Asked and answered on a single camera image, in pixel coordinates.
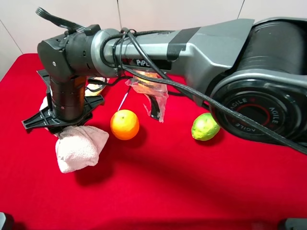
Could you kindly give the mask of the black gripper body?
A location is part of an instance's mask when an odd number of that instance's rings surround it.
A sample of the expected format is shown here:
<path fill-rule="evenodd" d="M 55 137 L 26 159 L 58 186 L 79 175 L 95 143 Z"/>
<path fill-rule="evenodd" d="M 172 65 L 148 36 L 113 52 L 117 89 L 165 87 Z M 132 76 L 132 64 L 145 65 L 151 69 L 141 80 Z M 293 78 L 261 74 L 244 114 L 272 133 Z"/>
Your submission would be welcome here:
<path fill-rule="evenodd" d="M 85 96 L 82 116 L 75 121 L 64 121 L 56 118 L 54 115 L 53 109 L 51 108 L 52 102 L 50 94 L 46 95 L 46 99 L 47 107 L 43 108 L 32 117 L 22 121 L 27 133 L 30 133 L 35 128 L 47 128 L 51 134 L 56 134 L 68 126 L 82 126 L 93 118 L 92 111 L 105 102 L 101 95 Z"/>

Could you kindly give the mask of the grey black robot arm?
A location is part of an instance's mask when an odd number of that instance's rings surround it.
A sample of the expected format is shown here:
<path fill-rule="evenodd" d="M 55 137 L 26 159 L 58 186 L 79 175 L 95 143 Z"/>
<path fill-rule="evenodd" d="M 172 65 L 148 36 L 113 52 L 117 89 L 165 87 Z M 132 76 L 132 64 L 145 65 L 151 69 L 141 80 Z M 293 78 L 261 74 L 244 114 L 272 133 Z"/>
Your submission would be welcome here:
<path fill-rule="evenodd" d="M 65 29 L 37 51 L 47 107 L 23 121 L 51 133 L 82 125 L 103 102 L 85 96 L 88 77 L 120 80 L 157 73 L 208 108 L 227 132 L 247 140 L 307 151 L 307 22 L 236 19 L 177 31 L 102 30 L 49 16 Z"/>

